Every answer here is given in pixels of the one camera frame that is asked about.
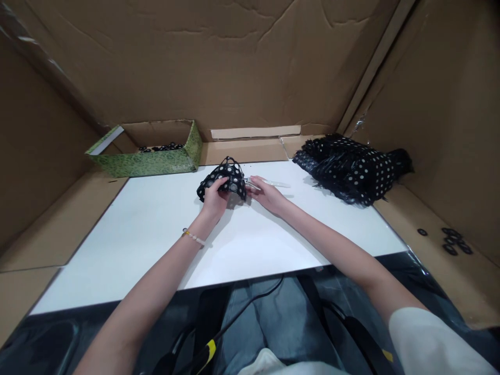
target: beaded bracelet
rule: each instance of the beaded bracelet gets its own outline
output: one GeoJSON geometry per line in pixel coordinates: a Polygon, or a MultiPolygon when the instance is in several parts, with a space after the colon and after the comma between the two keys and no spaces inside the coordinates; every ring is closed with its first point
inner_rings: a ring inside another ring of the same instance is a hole
{"type": "Polygon", "coordinates": [[[192,239],[194,239],[197,243],[199,243],[201,246],[205,246],[205,241],[203,240],[200,240],[198,237],[196,237],[195,235],[191,234],[187,228],[184,228],[182,230],[182,235],[188,235],[189,237],[191,237],[192,239]]]}

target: white sleeve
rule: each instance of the white sleeve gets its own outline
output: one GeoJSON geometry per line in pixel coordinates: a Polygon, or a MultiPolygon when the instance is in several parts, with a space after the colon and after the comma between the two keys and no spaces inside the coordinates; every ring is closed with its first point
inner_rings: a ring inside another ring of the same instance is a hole
{"type": "Polygon", "coordinates": [[[389,333],[406,375],[498,374],[481,355],[431,312],[395,311],[389,333]]]}

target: black polka dot cloth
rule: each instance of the black polka dot cloth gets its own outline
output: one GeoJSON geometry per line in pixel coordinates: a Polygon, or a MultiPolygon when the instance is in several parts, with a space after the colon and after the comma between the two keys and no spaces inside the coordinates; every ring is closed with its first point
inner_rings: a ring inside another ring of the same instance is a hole
{"type": "Polygon", "coordinates": [[[383,153],[339,134],[307,141],[293,162],[337,198],[363,206],[383,198],[394,181],[414,171],[402,148],[383,153]]]}
{"type": "Polygon", "coordinates": [[[246,200],[246,189],[245,189],[245,181],[243,177],[243,171],[241,170],[240,165],[236,160],[232,157],[226,157],[222,163],[215,168],[212,173],[210,173],[206,179],[204,179],[199,185],[196,193],[198,194],[199,200],[205,201],[205,188],[212,186],[215,180],[229,177],[227,182],[219,188],[219,191],[230,191],[236,193],[240,196],[242,200],[246,200]]]}

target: green box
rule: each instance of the green box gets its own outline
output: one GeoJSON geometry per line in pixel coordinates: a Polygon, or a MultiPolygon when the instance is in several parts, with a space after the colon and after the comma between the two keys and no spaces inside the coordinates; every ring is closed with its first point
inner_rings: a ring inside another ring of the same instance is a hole
{"type": "Polygon", "coordinates": [[[202,138],[194,120],[171,120],[118,125],[85,153],[117,178],[194,172],[201,152],[202,138]],[[185,146],[170,151],[139,151],[139,147],[171,142],[185,146]]]}

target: forearm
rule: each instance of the forearm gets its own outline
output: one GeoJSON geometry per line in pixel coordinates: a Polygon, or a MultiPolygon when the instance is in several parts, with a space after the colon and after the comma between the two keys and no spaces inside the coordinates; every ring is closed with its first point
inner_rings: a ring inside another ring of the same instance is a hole
{"type": "MultiPolygon", "coordinates": [[[[218,218],[201,212],[189,231],[205,240],[217,221],[218,218]]],[[[172,299],[200,248],[188,236],[176,241],[111,314],[80,362],[77,374],[132,371],[146,335],[172,299]]]]}
{"type": "Polygon", "coordinates": [[[280,216],[368,294],[385,322],[402,307],[425,309],[375,258],[340,233],[290,202],[283,206],[280,216]]]}

